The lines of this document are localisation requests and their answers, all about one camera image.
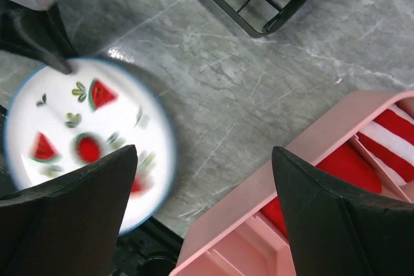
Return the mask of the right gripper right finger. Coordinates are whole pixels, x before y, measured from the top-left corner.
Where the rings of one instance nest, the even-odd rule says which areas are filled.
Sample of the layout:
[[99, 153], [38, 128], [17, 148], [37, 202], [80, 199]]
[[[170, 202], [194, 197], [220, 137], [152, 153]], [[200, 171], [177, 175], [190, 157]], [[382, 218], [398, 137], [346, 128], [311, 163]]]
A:
[[297, 275], [412, 275], [413, 204], [360, 189], [274, 147]]

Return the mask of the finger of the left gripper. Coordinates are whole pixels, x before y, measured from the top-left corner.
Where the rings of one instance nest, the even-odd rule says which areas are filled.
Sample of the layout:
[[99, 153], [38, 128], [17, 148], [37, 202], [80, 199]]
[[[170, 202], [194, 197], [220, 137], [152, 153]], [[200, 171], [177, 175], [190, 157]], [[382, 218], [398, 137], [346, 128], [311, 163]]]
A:
[[56, 3], [37, 11], [1, 1], [1, 49], [41, 61], [62, 74], [74, 72], [68, 59], [78, 55]]

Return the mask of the light blue plate underneath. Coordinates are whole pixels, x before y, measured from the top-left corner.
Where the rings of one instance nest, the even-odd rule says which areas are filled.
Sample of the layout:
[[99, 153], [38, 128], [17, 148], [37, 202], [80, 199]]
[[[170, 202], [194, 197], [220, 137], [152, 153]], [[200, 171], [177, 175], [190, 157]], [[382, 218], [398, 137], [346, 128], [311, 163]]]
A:
[[36, 186], [125, 146], [138, 156], [120, 226], [132, 231], [164, 203], [177, 171], [177, 140], [159, 99], [125, 68], [72, 58], [72, 74], [44, 66], [18, 88], [4, 128], [7, 167], [18, 189]]

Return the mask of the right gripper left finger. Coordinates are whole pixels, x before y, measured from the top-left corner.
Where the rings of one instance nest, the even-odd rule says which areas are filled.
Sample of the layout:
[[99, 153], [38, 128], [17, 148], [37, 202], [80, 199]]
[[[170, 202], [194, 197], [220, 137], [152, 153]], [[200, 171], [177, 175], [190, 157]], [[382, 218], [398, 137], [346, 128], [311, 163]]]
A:
[[1, 197], [2, 275], [108, 275], [137, 168], [134, 145]]

